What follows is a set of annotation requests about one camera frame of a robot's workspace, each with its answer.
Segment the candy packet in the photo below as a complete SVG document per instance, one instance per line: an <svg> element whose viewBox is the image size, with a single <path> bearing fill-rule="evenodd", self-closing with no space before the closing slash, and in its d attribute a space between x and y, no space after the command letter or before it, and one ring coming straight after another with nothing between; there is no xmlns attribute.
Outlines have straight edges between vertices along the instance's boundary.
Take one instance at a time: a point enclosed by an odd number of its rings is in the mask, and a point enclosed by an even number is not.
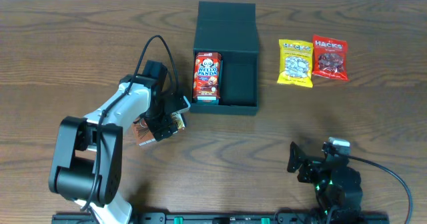
<svg viewBox="0 0 427 224"><path fill-rule="evenodd" d="M313 74L348 81L346 71L347 42L314 35L313 44Z"/></svg>
<svg viewBox="0 0 427 224"><path fill-rule="evenodd" d="M312 61L313 44L307 41L279 40L280 74L279 84L313 87Z"/></svg>

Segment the dark green box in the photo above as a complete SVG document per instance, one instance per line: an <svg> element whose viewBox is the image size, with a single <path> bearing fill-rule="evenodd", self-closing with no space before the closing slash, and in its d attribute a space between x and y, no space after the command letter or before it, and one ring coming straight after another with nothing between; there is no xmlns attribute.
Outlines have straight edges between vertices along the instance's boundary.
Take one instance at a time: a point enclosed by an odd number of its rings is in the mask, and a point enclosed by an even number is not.
<svg viewBox="0 0 427 224"><path fill-rule="evenodd" d="M255 4L200 1L193 52L194 57L199 52L218 52L223 64L219 105L198 104L191 98L191 112L257 113L260 48Z"/></svg>

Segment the wood grain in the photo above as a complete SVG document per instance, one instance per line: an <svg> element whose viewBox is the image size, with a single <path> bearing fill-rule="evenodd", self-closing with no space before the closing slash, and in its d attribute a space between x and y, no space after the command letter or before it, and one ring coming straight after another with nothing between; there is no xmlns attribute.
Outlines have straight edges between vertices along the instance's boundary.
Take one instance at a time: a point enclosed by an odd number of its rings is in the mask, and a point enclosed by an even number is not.
<svg viewBox="0 0 427 224"><path fill-rule="evenodd" d="M0 223L47 223L78 207L47 178L57 128L83 116L131 73L149 37L167 41L191 87L199 0L0 0ZM269 211L316 207L311 185L286 173L289 144L321 155L329 136L395 170L427 222L427 0L210 0L256 3L260 111L255 117L187 115L185 133L137 147L125 136L120 191L138 209ZM278 39L313 34L349 43L350 82L314 77L314 88L276 85ZM161 43L147 57L167 63ZM402 223L402 186L361 172L364 210Z"/></svg>

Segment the wooden table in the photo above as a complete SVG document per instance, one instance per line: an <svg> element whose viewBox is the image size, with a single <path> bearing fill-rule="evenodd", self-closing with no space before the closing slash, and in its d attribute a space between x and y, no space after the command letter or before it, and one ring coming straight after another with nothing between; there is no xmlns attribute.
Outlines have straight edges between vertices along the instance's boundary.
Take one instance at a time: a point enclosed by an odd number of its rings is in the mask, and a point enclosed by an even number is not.
<svg viewBox="0 0 427 224"><path fill-rule="evenodd" d="M47 223L78 206L47 178L60 121L98 108L161 34L191 87L199 0L0 0L0 223ZM188 128L138 147L124 138L119 190L137 209L266 211L317 207L312 185L287 173L289 145L321 155L329 136L395 170L427 222L427 0L210 0L256 3L260 110L255 117L187 114ZM349 43L350 82L277 85L278 39L313 34ZM147 58L168 63L159 41ZM366 211L403 223L408 201L389 174L363 163Z"/></svg>

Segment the box lid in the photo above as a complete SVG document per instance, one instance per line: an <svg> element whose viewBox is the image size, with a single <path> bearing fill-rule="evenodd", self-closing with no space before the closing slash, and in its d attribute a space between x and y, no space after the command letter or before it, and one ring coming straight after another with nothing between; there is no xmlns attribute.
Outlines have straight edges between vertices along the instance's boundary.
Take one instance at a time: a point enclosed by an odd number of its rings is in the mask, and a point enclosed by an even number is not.
<svg viewBox="0 0 427 224"><path fill-rule="evenodd" d="M199 2L194 51L259 52L255 4Z"/></svg>

